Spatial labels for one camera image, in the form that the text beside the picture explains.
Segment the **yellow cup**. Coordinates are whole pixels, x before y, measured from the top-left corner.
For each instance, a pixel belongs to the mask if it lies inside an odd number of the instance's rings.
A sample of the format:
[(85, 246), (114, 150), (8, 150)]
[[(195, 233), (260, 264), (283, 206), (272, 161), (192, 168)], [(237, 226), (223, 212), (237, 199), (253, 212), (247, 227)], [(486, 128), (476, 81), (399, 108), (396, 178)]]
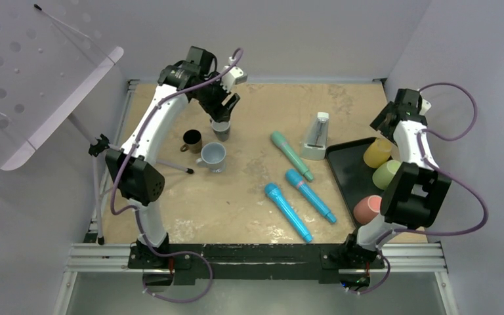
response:
[(389, 160), (392, 148), (393, 144), (389, 140), (376, 138), (364, 152), (363, 161), (368, 167), (377, 169)]

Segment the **dark blue-grey mug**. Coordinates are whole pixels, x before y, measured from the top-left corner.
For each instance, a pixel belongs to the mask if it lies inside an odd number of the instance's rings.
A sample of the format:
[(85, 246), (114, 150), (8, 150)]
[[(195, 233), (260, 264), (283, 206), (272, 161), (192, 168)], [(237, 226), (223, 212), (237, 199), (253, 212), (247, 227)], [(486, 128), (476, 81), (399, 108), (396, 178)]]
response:
[(217, 137), (217, 139), (221, 142), (225, 142), (230, 137), (230, 127), (231, 124), (229, 121), (211, 121), (211, 128)]

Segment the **light grey mug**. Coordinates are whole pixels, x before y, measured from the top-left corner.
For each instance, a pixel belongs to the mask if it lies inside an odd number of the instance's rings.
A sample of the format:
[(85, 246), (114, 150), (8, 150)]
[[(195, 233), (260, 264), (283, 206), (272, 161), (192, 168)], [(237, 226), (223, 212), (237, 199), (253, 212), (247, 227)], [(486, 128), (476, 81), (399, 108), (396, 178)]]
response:
[(196, 160), (196, 165), (206, 167), (212, 173), (221, 173), (226, 169), (226, 148), (219, 142), (206, 144)]

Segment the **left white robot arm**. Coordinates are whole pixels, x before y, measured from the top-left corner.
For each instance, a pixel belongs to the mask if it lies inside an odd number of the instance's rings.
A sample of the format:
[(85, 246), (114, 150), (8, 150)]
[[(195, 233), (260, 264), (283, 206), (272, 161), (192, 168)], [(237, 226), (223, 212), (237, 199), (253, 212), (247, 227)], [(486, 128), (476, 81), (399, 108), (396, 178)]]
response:
[[(159, 149), (176, 118), (191, 100), (215, 122), (230, 121), (240, 96), (232, 93), (247, 74), (238, 67), (243, 49), (237, 48), (221, 71), (216, 71), (216, 56), (199, 47), (190, 47), (187, 57), (160, 71), (154, 96), (132, 135), (119, 149), (106, 153), (106, 165), (114, 181), (110, 199), (113, 215), (125, 209), (135, 214), (137, 242), (148, 247), (144, 260), (152, 268), (162, 268), (169, 262), (166, 248), (168, 234), (160, 214), (155, 210), (165, 186), (163, 175), (155, 168)], [(129, 204), (116, 209), (116, 194)]]

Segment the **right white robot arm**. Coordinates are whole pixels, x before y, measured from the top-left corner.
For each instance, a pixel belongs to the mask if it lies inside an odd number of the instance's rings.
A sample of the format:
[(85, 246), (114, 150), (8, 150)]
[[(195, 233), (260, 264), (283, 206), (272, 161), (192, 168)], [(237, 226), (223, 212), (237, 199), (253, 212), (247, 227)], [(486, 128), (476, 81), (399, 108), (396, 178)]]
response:
[(351, 267), (376, 255), (395, 235), (430, 227), (444, 202), (452, 181), (430, 165), (433, 157), (423, 134), (427, 104), (419, 91), (398, 89), (370, 125), (397, 146), (402, 162), (383, 192), (379, 215), (346, 239), (342, 258)]

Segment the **brown mug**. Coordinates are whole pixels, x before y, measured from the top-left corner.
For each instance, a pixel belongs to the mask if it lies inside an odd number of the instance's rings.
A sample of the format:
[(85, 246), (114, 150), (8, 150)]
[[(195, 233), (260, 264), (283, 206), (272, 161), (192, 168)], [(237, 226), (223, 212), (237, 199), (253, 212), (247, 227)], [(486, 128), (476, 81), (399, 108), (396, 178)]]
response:
[(202, 150), (202, 137), (198, 130), (190, 129), (183, 134), (183, 145), (180, 147), (181, 152), (191, 152), (199, 154)]

